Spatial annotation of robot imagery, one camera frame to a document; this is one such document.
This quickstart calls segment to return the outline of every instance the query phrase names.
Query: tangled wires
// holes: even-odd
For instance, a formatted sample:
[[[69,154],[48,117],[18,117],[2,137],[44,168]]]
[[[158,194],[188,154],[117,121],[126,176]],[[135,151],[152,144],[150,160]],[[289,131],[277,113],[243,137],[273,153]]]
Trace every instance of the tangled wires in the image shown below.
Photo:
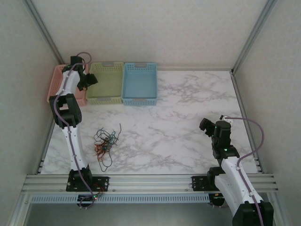
[[[102,172],[107,171],[107,169],[113,164],[113,160],[112,160],[112,157],[111,157],[110,150],[111,150],[113,145],[117,145],[116,143],[117,143],[119,135],[121,133],[121,124],[120,123],[119,123],[119,126],[120,126],[120,132],[117,135],[117,137],[115,136],[116,135],[115,130],[113,130],[113,132],[110,134],[107,131],[105,131],[103,128],[99,129],[96,132],[96,134],[94,135],[94,140],[95,140],[94,150],[96,152],[97,160],[98,160],[98,163],[99,163],[99,166],[100,166],[100,169],[101,169]],[[106,153],[108,153],[109,157],[110,157],[111,163],[109,165],[105,165],[104,162],[103,162],[103,157]]]

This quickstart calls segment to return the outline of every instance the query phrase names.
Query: basket handle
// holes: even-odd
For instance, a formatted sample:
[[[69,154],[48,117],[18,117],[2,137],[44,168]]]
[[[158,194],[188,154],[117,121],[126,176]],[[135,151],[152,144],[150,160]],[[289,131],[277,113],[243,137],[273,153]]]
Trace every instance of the basket handle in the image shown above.
[[[133,99],[134,102],[146,102],[146,99],[142,99],[142,98],[135,98]]]
[[[110,62],[102,62],[103,67],[113,67],[115,64],[113,61]]]
[[[147,63],[135,63],[135,67],[147,67]]]
[[[99,97],[96,98],[98,101],[111,101],[111,97]]]

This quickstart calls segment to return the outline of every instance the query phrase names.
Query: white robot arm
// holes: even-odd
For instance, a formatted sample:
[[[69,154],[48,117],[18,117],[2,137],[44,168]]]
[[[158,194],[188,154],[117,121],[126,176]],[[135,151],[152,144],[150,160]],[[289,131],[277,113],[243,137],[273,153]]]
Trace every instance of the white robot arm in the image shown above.
[[[63,68],[63,81],[55,96],[49,98],[50,107],[56,124],[62,129],[71,158],[71,171],[68,184],[80,190],[91,186],[93,177],[88,162],[83,154],[79,124],[81,122],[80,108],[75,99],[76,88],[87,89],[97,83],[93,74],[84,72],[84,63],[81,57],[72,56],[71,64]]]
[[[207,183],[222,193],[232,212],[234,226],[272,226],[272,205],[258,195],[240,163],[236,148],[230,144],[231,124],[227,121],[214,124],[204,118],[199,127],[211,138],[213,156],[220,165],[209,169],[207,177],[199,182],[201,187]],[[193,180],[192,187],[197,186]]]

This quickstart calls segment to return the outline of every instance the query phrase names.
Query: white marble tabletop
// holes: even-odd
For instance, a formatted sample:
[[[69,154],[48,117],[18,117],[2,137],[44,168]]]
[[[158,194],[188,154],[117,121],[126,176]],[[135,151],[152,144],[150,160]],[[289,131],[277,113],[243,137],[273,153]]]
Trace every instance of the white marble tabletop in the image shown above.
[[[158,71],[156,106],[88,105],[81,107],[80,134],[92,174],[101,172],[94,152],[98,129],[122,132],[111,149],[113,164],[105,174],[203,174],[218,166],[211,139],[199,129],[206,117],[241,117],[229,72]],[[231,129],[240,155],[251,151],[241,120]],[[257,173],[253,157],[243,166]],[[60,128],[55,125],[41,174],[69,174],[70,157]]]

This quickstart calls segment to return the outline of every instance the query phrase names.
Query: metal frame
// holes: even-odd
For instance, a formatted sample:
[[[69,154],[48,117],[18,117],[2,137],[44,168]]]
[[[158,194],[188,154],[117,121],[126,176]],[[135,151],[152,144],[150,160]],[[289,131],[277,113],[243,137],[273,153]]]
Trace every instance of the metal frame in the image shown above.
[[[36,194],[31,203],[73,203],[78,204],[78,194]],[[146,203],[209,203],[209,194],[105,194],[95,200],[95,204],[146,204]]]
[[[50,48],[51,48],[53,54],[55,55],[57,61],[59,62],[59,64],[61,64],[61,65],[65,64],[60,52],[58,51],[55,43],[53,42],[53,39],[52,39],[49,31],[47,30],[47,27],[43,23],[42,18],[39,15],[32,0],[23,0],[23,2],[25,4],[25,6],[27,7],[28,11],[30,12],[31,16],[33,17],[34,21],[37,23],[39,30],[41,31],[47,44],[50,46]]]
[[[284,209],[284,203],[279,193],[267,193],[269,202],[274,208],[274,222],[276,226],[290,226],[290,220],[287,216],[287,211]]]
[[[240,113],[241,113],[242,117],[247,118],[246,109],[245,109],[245,106],[243,104],[243,100],[241,98],[241,95],[240,95],[240,92],[239,92],[239,89],[238,89],[236,78],[235,78],[235,76],[233,75],[232,72],[230,72],[230,76],[231,76],[231,79],[232,79],[232,84],[233,84],[234,91],[235,91],[235,94],[236,94],[236,98],[237,98],[237,101],[238,101],[238,105],[239,105],[239,108],[240,108]],[[252,133],[252,130],[251,130],[250,122],[244,120],[244,124],[245,124],[245,128],[246,128],[246,133],[247,133],[248,138],[249,138],[250,146],[251,146],[252,150],[255,150],[255,148],[256,148],[255,139],[254,139],[254,136],[253,136],[253,133]],[[258,164],[258,166],[260,167],[259,172],[266,172],[266,170],[265,170],[266,168],[264,167],[264,163],[261,161],[261,159],[260,159],[260,157],[258,156],[257,153],[254,154],[254,158],[259,163]]]
[[[267,21],[272,9],[274,8],[275,4],[276,4],[277,0],[268,0],[267,3],[265,4],[263,10],[261,11],[259,18],[257,19],[243,49],[241,50],[234,66],[233,66],[233,74],[235,75],[235,73],[237,72],[237,70],[240,68],[240,66],[242,65],[244,59],[246,58],[247,54],[249,53],[253,43],[255,42],[258,34],[260,33],[263,25],[265,24],[265,22]]]
[[[45,157],[46,157],[46,154],[47,154],[47,150],[48,150],[48,147],[49,147],[49,143],[50,143],[50,140],[51,140],[51,136],[52,136],[54,127],[55,127],[55,121],[52,119],[52,121],[50,123],[50,126],[49,126],[47,136],[46,136],[46,140],[45,140],[44,145],[43,145],[43,151],[42,151],[41,156],[40,156],[40,161],[39,161],[39,164],[36,167],[36,171],[35,171],[36,175],[41,173],[41,170],[42,170],[43,163],[44,163],[44,160],[45,160]]]
[[[216,191],[194,192],[192,176],[198,175],[107,175],[110,177],[106,194],[215,194]],[[259,193],[278,192],[273,174],[248,174]],[[87,194],[67,192],[68,175],[28,175],[21,194]]]
[[[30,207],[31,194],[21,194],[8,226],[23,226]]]

